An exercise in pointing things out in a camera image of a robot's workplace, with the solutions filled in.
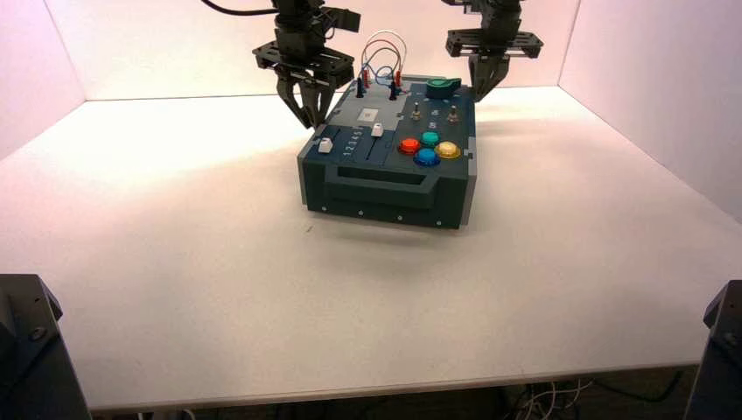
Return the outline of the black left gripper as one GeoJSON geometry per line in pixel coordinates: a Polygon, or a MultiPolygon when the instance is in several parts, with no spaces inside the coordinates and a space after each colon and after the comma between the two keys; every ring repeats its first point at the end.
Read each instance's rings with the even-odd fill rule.
{"type": "Polygon", "coordinates": [[[278,95],[306,128],[324,123],[336,88],[355,79],[354,58],[332,48],[299,57],[281,52],[271,41],[252,53],[259,68],[278,77],[278,95]]]}

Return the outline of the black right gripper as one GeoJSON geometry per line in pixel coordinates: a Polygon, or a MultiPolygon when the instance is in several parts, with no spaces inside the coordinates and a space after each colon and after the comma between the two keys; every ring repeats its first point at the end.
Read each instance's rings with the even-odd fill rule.
{"type": "Polygon", "coordinates": [[[452,57],[468,59],[472,98],[480,102],[508,75],[510,57],[537,59],[543,42],[532,32],[518,31],[515,35],[495,38],[483,29],[449,30],[445,43],[452,57]]]}

